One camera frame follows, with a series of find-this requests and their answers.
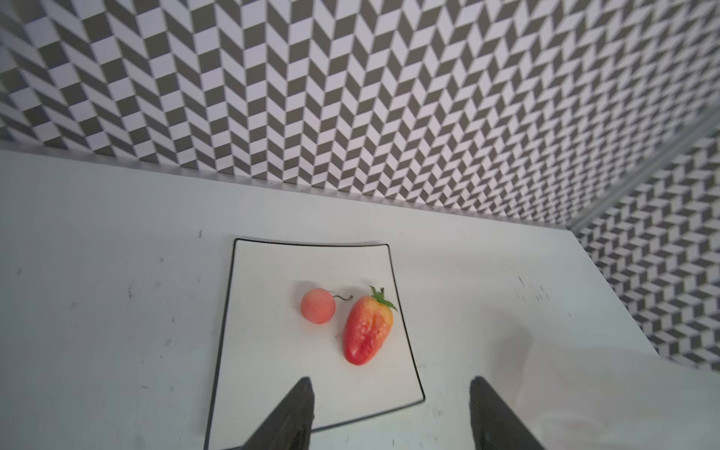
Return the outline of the small pink fake peach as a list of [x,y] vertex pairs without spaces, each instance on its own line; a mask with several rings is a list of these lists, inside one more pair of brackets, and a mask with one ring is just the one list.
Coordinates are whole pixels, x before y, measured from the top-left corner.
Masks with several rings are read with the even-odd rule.
[[321,288],[308,291],[300,303],[302,316],[312,324],[326,324],[335,315],[337,301],[352,301],[352,295],[343,296]]

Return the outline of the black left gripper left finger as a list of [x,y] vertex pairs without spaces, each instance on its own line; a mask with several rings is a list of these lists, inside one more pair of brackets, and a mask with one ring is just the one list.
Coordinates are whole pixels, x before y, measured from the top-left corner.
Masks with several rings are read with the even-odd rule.
[[303,377],[238,449],[308,450],[314,404],[311,378]]

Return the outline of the aluminium corner post right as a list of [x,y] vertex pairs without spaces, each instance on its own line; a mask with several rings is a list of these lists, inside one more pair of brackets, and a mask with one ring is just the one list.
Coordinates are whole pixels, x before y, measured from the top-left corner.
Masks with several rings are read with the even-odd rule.
[[609,189],[585,208],[565,228],[572,233],[581,231],[606,210],[615,206],[622,198],[633,192],[639,185],[651,179],[657,171],[665,168],[673,159],[686,153],[699,140],[711,135],[719,127],[719,103],[708,108],[697,120],[681,130],[672,140],[663,144],[650,157],[626,174],[618,184]]

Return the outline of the white plastic bag lemon print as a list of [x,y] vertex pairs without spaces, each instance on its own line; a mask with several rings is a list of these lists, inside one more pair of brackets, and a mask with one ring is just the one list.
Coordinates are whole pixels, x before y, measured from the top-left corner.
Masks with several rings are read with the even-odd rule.
[[513,333],[493,341],[492,385],[547,449],[716,449],[719,375],[657,355]]

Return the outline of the red fake strawberry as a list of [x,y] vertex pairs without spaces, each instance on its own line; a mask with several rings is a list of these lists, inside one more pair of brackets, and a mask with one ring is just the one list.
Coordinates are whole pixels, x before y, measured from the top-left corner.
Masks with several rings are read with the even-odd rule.
[[386,299],[384,288],[370,287],[371,294],[354,303],[343,331],[343,354],[355,365],[363,366],[382,349],[394,326],[399,310]]

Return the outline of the white square plate black rim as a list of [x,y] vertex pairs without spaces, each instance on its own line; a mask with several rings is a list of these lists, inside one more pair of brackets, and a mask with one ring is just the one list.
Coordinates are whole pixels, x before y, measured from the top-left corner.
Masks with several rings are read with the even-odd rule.
[[[303,377],[311,379],[315,395],[315,431],[423,403],[426,395],[400,309],[375,358],[355,366],[344,357],[348,315],[371,286],[384,288],[386,299],[399,303],[386,244],[236,239],[205,447],[243,446]],[[329,322],[312,324],[300,303],[317,288],[354,299],[337,300]]]

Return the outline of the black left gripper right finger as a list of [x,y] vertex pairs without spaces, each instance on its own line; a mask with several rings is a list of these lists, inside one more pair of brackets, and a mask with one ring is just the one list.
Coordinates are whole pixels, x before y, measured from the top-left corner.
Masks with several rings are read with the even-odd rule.
[[477,450],[544,450],[484,377],[472,379],[469,405]]

